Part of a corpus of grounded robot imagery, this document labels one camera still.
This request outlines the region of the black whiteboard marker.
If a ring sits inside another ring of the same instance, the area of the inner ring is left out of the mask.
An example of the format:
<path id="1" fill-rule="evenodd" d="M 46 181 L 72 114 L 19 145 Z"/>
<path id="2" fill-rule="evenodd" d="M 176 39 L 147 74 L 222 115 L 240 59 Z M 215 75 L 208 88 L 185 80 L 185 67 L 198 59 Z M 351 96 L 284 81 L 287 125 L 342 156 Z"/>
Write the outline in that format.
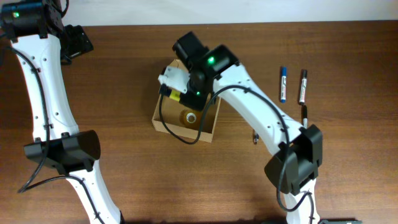
<path id="1" fill-rule="evenodd" d="M 306 88 L 307 88 L 307 75 L 308 75 L 307 70 L 302 70 L 302 81 L 301 81 L 301 86 L 300 86 L 300 96 L 299 96 L 299 100 L 298 100 L 300 105 L 305 104 L 305 94 L 306 94 Z"/>

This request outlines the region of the brown cardboard box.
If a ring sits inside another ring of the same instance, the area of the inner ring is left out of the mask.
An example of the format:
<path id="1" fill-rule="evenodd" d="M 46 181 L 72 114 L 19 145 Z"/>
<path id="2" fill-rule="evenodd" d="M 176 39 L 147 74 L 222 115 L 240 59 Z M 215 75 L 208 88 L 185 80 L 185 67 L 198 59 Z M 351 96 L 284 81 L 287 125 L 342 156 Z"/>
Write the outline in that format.
<path id="1" fill-rule="evenodd" d="M 162 87 L 159 99 L 152 117 L 156 131 L 173 132 L 185 141 L 198 139 L 212 142 L 215 126 L 220 110 L 221 100 L 216 99 L 206 114 L 190 109 L 182 104 L 182 94 L 172 88 Z"/>

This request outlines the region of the black ballpoint pen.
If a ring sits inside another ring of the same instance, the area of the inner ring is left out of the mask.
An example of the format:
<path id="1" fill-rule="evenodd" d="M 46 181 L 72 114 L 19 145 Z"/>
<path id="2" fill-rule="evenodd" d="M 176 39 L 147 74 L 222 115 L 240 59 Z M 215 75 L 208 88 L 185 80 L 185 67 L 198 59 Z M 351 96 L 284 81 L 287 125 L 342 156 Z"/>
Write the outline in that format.
<path id="1" fill-rule="evenodd" d="M 253 143 L 257 144 L 259 141 L 259 134 L 254 130 L 253 131 Z"/>

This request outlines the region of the yellow tape roll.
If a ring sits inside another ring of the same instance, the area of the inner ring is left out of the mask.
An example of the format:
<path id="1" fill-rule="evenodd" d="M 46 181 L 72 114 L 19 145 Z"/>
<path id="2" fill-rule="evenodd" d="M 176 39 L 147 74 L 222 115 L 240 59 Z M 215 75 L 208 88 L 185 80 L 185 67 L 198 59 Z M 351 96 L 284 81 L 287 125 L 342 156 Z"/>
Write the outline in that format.
<path id="1" fill-rule="evenodd" d="M 198 129 L 200 127 L 202 112 L 196 110 L 183 110 L 180 113 L 179 120 L 183 126 L 189 129 Z"/>

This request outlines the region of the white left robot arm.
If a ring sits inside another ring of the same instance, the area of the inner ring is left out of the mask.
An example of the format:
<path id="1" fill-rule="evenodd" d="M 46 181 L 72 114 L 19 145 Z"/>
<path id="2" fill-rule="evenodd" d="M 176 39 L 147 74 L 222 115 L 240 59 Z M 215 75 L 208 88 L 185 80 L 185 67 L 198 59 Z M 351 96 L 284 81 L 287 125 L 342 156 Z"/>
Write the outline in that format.
<path id="1" fill-rule="evenodd" d="M 101 175 L 99 137 L 80 131 L 68 103 L 62 66 L 93 44 L 81 26 L 63 24 L 67 10 L 60 1 L 1 6 L 1 29 L 21 65 L 32 110 L 33 142 L 24 152 L 38 168 L 55 169 L 57 179 L 72 185 L 91 223 L 123 223 Z"/>

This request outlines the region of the yellow highlighter blue cap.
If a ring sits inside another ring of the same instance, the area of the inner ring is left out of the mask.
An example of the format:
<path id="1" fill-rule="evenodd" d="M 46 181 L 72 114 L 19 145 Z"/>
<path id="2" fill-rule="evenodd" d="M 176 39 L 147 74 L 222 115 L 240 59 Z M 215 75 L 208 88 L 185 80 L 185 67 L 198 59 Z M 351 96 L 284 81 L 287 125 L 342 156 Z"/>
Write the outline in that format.
<path id="1" fill-rule="evenodd" d="M 163 95 L 164 97 L 168 97 L 171 100 L 180 101 L 180 95 L 181 93 L 177 90 L 171 89 L 169 87 L 167 87 L 166 85 L 161 85 L 160 86 L 160 90 L 159 90 L 159 94 Z"/>

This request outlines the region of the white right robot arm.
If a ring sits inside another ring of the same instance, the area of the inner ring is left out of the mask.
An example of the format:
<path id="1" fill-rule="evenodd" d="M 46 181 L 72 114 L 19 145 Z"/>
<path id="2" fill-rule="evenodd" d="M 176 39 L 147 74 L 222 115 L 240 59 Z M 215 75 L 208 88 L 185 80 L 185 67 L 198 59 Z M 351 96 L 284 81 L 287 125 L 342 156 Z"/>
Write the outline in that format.
<path id="1" fill-rule="evenodd" d="M 186 70 L 167 71 L 163 86 L 179 93 L 180 104 L 207 112 L 221 98 L 258 133 L 272 158 L 264 172 L 276 188 L 287 223 L 321 223 L 316 210 L 315 184 L 322 164 L 323 135 L 283 112 L 255 84 L 245 66 L 225 45 L 210 50 L 193 32 L 174 43 L 172 50 Z"/>

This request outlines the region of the blue whiteboard marker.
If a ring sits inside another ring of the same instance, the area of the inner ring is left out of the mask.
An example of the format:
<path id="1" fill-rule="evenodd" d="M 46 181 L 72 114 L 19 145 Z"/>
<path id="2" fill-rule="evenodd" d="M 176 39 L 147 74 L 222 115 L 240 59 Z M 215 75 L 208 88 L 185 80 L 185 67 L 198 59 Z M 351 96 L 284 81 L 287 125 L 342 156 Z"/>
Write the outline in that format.
<path id="1" fill-rule="evenodd" d="M 280 102 L 286 101 L 286 86 L 287 86 L 287 68 L 282 67 L 280 70 Z"/>

